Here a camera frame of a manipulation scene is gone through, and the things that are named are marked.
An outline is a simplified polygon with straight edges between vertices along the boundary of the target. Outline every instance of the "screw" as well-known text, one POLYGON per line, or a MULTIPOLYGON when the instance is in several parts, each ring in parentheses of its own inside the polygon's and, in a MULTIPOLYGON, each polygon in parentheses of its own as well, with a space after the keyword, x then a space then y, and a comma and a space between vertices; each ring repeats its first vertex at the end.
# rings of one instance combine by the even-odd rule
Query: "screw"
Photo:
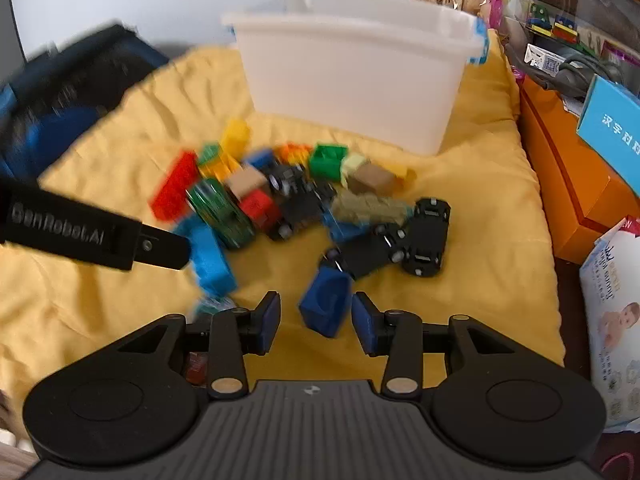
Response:
POLYGON ((235 377, 222 377, 211 383, 211 389, 219 394, 234 394, 242 389, 242 381, 235 377))
POLYGON ((418 389, 418 383, 409 377, 394 377, 386 382, 386 387, 395 394, 410 394, 418 389))

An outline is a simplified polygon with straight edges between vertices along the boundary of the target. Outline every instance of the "wrinkled cloth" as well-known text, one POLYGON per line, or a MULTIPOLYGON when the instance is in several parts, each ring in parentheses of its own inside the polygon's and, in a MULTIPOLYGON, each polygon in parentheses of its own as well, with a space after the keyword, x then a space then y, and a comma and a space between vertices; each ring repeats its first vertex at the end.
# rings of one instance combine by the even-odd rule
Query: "wrinkled cloth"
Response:
MULTIPOLYGON (((442 272, 423 279, 388 266, 358 280, 354 291, 365 291, 380 310, 401 308, 425 322, 468 314, 561 364, 551 241, 538 180, 520 144, 518 110, 517 87, 494 34, 487 63, 466 68, 440 154, 430 157, 257 113, 239 53, 200 48, 130 89, 120 108, 73 144, 40 183, 170 229, 154 219, 148 200, 180 150, 217 140, 232 117, 248 121, 251 148, 339 142, 370 158, 406 164, 415 178, 397 198, 413 203, 435 196, 451 206, 442 272)), ((282 297, 270 354, 246 357, 252 381, 371 378, 379 384, 386 359, 363 354, 349 319, 327 339, 307 329, 298 311, 330 245, 325 229, 315 226, 282 243, 260 235, 228 253, 239 283, 231 295, 237 304, 253 308, 268 290, 282 297)), ((201 294, 190 267, 134 264, 121 272, 0 246, 0 388, 20 410, 47 374, 164 314, 190 312, 201 294)), ((425 355, 425 386, 444 377, 442 356, 425 355)))

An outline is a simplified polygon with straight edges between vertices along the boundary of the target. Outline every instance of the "red block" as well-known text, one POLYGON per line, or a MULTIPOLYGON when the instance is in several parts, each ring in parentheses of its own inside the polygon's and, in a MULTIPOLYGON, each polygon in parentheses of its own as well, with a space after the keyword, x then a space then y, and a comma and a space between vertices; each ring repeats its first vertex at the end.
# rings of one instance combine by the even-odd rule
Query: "red block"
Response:
POLYGON ((261 189, 253 190, 240 201, 238 206, 254 225, 263 231, 269 229, 282 217, 276 203, 261 189))
POLYGON ((172 167, 160 191, 149 203, 151 211, 158 220, 174 221, 184 216, 189 210, 187 189, 200 179, 197 161, 198 156, 195 152, 182 152, 172 167))

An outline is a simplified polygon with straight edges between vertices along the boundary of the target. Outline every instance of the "storage container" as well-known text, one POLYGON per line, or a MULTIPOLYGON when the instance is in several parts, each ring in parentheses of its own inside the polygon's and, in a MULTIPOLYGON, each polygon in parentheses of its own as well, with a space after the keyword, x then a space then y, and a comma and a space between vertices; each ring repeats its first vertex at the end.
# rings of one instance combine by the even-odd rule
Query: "storage container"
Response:
POLYGON ((256 110, 435 154, 484 23, 413 0, 272 0, 223 16, 256 110))

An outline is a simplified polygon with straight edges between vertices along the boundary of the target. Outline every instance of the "baby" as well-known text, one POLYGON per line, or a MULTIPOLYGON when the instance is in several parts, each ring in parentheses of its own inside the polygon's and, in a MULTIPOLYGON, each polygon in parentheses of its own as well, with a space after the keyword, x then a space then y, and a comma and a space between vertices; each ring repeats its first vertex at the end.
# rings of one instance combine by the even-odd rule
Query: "baby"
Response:
POLYGON ((622 339, 623 331, 631 328, 640 319, 640 305, 629 303, 620 312, 605 312, 598 323, 598 334, 604 336, 603 346, 605 350, 611 350, 618 346, 622 339))

